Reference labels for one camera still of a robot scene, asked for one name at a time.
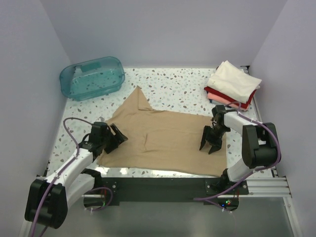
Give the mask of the beige t shirt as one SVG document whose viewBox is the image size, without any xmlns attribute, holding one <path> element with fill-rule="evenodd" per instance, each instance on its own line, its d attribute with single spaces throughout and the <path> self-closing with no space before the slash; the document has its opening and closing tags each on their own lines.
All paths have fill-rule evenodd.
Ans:
<svg viewBox="0 0 316 237">
<path fill-rule="evenodd" d="M 128 140 L 98 158 L 104 167 L 170 170 L 219 177 L 227 167 L 226 146 L 209 154 L 200 149 L 203 128 L 211 118 L 202 115 L 153 109 L 136 87 L 114 112 L 114 124 Z"/>
</svg>

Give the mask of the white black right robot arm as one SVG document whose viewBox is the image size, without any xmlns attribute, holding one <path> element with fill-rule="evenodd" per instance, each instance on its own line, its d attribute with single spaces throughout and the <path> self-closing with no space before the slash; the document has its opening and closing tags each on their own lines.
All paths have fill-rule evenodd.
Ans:
<svg viewBox="0 0 316 237">
<path fill-rule="evenodd" d="M 236 109 L 216 105 L 212 109 L 212 125 L 203 128 L 199 149 L 210 145 L 209 154 L 222 148 L 223 136 L 231 130 L 241 135 L 241 159 L 223 171 L 219 182 L 213 186 L 215 195 L 196 198 L 211 200 L 239 186 L 255 172 L 276 166 L 281 160 L 277 130 L 273 123 L 262 123 L 244 116 Z"/>
</svg>

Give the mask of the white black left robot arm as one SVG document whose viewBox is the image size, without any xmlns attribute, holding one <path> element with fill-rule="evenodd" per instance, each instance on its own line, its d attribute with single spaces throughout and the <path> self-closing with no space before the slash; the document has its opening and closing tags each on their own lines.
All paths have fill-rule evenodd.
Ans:
<svg viewBox="0 0 316 237">
<path fill-rule="evenodd" d="M 88 166 L 102 153 L 111 153 L 127 140 L 115 124 L 93 123 L 90 133 L 76 142 L 76 150 L 65 164 L 53 174 L 32 182 L 25 220 L 59 228 L 82 195 L 104 189 L 101 173 Z"/>
</svg>

